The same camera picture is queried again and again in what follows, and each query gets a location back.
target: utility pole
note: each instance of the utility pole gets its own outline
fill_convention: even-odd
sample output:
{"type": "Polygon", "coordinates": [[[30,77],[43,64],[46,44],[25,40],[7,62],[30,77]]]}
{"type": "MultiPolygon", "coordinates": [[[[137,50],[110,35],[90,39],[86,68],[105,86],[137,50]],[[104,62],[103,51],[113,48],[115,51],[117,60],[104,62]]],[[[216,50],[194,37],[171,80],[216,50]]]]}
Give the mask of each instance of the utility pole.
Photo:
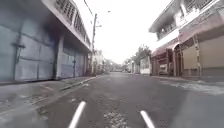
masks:
{"type": "Polygon", "coordinates": [[[92,54],[91,54],[91,59],[90,59],[90,70],[91,70],[91,75],[95,75],[95,65],[93,63],[93,55],[94,55],[94,42],[95,42],[95,35],[96,35],[96,20],[97,20],[97,14],[94,15],[94,22],[93,22],[93,37],[92,37],[92,54]]]}

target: tree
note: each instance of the tree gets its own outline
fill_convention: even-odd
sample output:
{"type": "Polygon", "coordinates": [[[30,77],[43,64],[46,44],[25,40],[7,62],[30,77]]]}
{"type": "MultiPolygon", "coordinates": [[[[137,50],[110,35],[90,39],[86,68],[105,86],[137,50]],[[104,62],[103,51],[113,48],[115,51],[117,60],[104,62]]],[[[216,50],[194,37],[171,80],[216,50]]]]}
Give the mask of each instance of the tree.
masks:
{"type": "Polygon", "coordinates": [[[140,60],[146,56],[151,55],[151,50],[148,46],[142,45],[138,48],[138,51],[135,53],[133,60],[137,65],[140,65],[140,60]]]}

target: curb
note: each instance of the curb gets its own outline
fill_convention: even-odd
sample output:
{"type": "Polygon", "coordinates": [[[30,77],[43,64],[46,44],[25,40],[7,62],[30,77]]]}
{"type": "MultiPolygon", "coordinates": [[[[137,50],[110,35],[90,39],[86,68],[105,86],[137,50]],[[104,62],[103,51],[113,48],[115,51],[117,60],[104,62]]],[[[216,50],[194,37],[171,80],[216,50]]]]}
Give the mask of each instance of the curb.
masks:
{"type": "Polygon", "coordinates": [[[171,77],[158,77],[158,76],[151,76],[152,78],[155,79],[164,79],[164,80],[172,80],[172,81],[188,81],[188,82],[192,82],[194,80],[188,80],[188,79],[184,79],[184,78],[171,78],[171,77]]]}
{"type": "Polygon", "coordinates": [[[97,78],[97,76],[96,76],[96,77],[89,78],[89,79],[86,79],[86,80],[83,80],[83,81],[80,81],[80,82],[75,83],[75,84],[72,84],[72,85],[70,85],[70,86],[66,86],[66,87],[64,87],[64,88],[59,89],[59,91],[62,92],[62,91],[71,89],[71,88],[73,88],[73,87],[75,87],[75,86],[81,85],[81,84],[86,83],[86,82],[88,82],[88,81],[90,81],[90,80],[93,80],[93,79],[95,79],[95,78],[97,78]]]}

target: wet road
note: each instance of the wet road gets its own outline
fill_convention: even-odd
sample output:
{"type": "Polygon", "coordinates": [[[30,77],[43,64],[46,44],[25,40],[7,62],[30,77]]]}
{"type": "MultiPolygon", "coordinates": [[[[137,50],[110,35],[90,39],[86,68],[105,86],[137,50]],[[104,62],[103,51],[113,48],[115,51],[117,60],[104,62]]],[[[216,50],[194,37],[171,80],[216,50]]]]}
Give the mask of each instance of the wet road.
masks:
{"type": "Polygon", "coordinates": [[[81,101],[80,128],[145,128],[140,110],[157,128],[223,128],[224,88],[111,73],[36,104],[0,113],[0,128],[67,128],[81,101]]]}

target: sky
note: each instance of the sky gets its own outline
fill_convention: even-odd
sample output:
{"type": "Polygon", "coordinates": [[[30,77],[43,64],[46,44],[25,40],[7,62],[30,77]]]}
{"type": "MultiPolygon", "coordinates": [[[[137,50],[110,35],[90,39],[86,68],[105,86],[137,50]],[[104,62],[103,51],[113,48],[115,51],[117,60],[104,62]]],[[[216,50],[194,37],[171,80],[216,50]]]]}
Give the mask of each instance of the sky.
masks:
{"type": "Polygon", "coordinates": [[[92,39],[93,15],[98,14],[95,48],[102,50],[106,59],[122,64],[133,56],[142,44],[155,50],[156,35],[148,29],[171,0],[74,0],[81,12],[87,33],[92,39]]]}

